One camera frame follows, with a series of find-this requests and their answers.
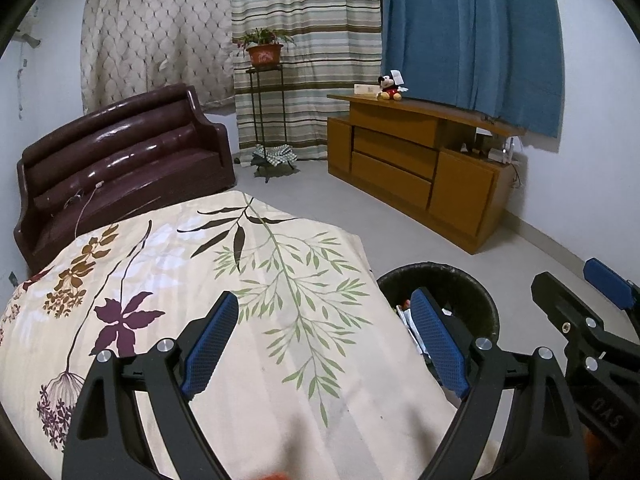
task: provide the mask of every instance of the floor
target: floor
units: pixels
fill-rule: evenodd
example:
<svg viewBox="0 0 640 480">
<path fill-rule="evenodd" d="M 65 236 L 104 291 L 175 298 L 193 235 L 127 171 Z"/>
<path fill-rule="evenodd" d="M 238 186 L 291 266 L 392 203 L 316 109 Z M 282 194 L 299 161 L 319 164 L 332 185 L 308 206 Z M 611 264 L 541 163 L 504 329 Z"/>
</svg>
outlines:
<svg viewBox="0 0 640 480">
<path fill-rule="evenodd" d="M 604 320 L 606 329 L 638 341 L 626 316 L 591 285 L 506 228 L 499 228 L 471 256 L 440 235 L 327 173 L 325 162 L 297 163 L 297 174 L 265 183 L 254 168 L 235 166 L 236 189 L 295 216 L 315 219 L 357 234 L 376 277 L 414 262 L 439 262 L 465 270 L 494 298 L 500 315 L 500 339 L 505 350 L 531 354 L 537 347 L 551 348 L 561 367 L 566 365 L 564 337 L 533 303 L 530 285 L 548 270 L 585 301 Z M 504 433 L 511 396 L 504 393 L 492 438 Z"/>
</svg>

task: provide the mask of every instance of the floral tablecloth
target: floral tablecloth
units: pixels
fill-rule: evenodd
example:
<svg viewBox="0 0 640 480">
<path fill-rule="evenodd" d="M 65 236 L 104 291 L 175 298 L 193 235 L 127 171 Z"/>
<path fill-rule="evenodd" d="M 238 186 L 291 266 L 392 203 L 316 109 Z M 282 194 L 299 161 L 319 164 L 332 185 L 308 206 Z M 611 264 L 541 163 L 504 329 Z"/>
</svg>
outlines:
<svg viewBox="0 0 640 480">
<path fill-rule="evenodd" d="M 53 479 L 95 355 L 176 337 L 224 290 L 239 298 L 238 326 L 190 406 L 232 478 L 420 475 L 455 409 L 359 238 L 229 191 L 83 235 L 16 289 L 0 319 L 0 401 Z M 154 458 L 176 478 L 144 397 Z"/>
</svg>

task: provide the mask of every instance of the trash can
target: trash can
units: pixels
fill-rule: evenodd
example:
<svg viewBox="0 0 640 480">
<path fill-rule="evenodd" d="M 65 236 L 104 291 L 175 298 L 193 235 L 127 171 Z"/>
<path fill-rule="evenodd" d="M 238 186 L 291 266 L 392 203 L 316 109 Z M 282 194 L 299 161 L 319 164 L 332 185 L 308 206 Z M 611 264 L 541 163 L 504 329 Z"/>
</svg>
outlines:
<svg viewBox="0 0 640 480">
<path fill-rule="evenodd" d="M 438 305 L 452 311 L 474 337 L 498 341 L 500 320 L 494 300 L 464 270 L 433 262 L 411 264 L 381 276 L 378 286 L 392 308 L 409 300 L 416 288 L 425 286 Z"/>
</svg>

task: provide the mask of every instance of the black leaf print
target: black leaf print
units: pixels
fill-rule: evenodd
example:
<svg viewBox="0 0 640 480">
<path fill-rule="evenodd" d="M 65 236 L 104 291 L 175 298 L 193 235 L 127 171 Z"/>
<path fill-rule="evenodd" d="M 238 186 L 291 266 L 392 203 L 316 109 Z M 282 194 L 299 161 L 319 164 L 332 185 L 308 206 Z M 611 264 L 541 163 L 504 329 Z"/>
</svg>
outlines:
<svg viewBox="0 0 640 480">
<path fill-rule="evenodd" d="M 204 225 L 201 225 L 200 227 L 196 227 L 195 229 L 188 229 L 186 231 L 181 231 L 180 229 L 178 229 L 179 233 L 193 233 L 195 231 L 202 231 L 203 229 L 211 229 L 212 227 L 218 227 L 221 226 L 223 224 L 226 224 L 228 222 L 232 222 L 233 220 L 237 220 L 237 218 L 231 217 L 231 218 L 219 218 L 218 220 L 212 220 L 211 222 L 207 222 Z"/>
<path fill-rule="evenodd" d="M 227 230 L 227 231 L 221 232 L 219 235 L 214 236 L 211 240 L 209 240 L 205 244 L 202 244 L 200 247 L 198 247 L 196 251 L 191 255 L 191 257 L 193 258 L 194 256 L 198 256 L 198 254 L 203 253 L 209 248 L 212 248 L 215 244 L 224 240 L 228 234 L 229 234 L 229 231 Z"/>
<path fill-rule="evenodd" d="M 246 218 L 249 222 L 251 222 L 252 224 L 261 224 L 261 223 L 265 223 L 265 224 L 280 224 L 282 222 L 287 222 L 289 220 L 295 220 L 295 218 L 284 218 L 282 220 L 271 220 L 270 218 L 258 218 L 256 216 L 247 216 Z"/>
<path fill-rule="evenodd" d="M 198 211 L 198 213 L 201 215 L 217 215 L 219 213 L 231 213 L 232 211 L 240 211 L 241 209 L 246 209 L 246 208 L 245 207 L 223 207 L 222 209 L 218 209 L 217 211 L 209 211 L 207 213 Z"/>
<path fill-rule="evenodd" d="M 236 236 L 234 237 L 234 259 L 236 260 L 238 272 L 240 271 L 240 258 L 242 257 L 242 249 L 244 248 L 244 239 L 244 228 L 238 226 L 238 231 L 236 231 Z"/>
</svg>

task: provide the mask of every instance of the blue gripper pad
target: blue gripper pad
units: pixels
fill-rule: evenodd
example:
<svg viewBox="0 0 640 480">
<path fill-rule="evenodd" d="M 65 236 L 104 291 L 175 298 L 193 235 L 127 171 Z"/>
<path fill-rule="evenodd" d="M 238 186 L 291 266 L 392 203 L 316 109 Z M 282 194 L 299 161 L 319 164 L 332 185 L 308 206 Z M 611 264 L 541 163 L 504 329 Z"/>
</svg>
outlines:
<svg viewBox="0 0 640 480">
<path fill-rule="evenodd" d="M 187 399 L 193 399 L 209 384 L 236 322 L 238 299 L 228 294 L 185 360 L 184 382 L 180 389 Z"/>
<path fill-rule="evenodd" d="M 631 286 L 596 258 L 587 260 L 582 270 L 584 279 L 597 288 L 616 307 L 632 308 L 635 303 Z"/>
<path fill-rule="evenodd" d="M 411 295 L 411 317 L 443 386 L 463 399 L 469 391 L 465 358 L 421 290 Z"/>
</svg>

